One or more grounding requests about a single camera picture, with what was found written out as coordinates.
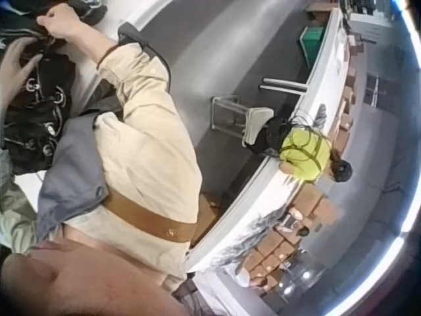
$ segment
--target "floor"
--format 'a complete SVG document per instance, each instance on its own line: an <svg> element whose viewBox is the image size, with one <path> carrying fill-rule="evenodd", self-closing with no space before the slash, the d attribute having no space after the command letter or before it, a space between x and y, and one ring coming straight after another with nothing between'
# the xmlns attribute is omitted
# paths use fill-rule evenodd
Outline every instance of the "floor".
<svg viewBox="0 0 421 316"><path fill-rule="evenodd" d="M264 76L305 82L298 39L309 2L175 0L142 31L172 69L171 94L196 148L204 192L226 192L250 162L240 140L210 130L211 97L236 94L244 105L282 109L284 95L257 87Z"/></svg>

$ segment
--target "person in beige shirt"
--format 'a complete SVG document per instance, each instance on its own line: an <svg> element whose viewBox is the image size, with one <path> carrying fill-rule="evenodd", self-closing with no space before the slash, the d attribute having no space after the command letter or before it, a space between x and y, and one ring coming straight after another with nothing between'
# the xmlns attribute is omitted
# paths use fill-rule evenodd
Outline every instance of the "person in beige shirt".
<svg viewBox="0 0 421 316"><path fill-rule="evenodd" d="M68 5L58 5L37 21L99 63L100 77L116 88L124 121L105 113L94 128L107 185L158 215L195 223L201 173L187 130L166 92L168 73L162 63L150 59L138 44L115 48L113 40L80 22ZM18 68L9 76L21 76ZM2 65L0 71L7 67ZM9 91L6 82L2 90ZM19 188L12 189L1 196L0 234L13 252L28 255L11 255L2 277L3 289L19 305L40 315L63 310L82 315L80 310L96 311L112 296L107 308L118 311L113 315L139 315L139 309L150 311L142 315L186 314L162 288L171 291L186 278L188 242L149 235L100 205L59 225L50 242L36 246L34 214L28 214Z"/></svg>

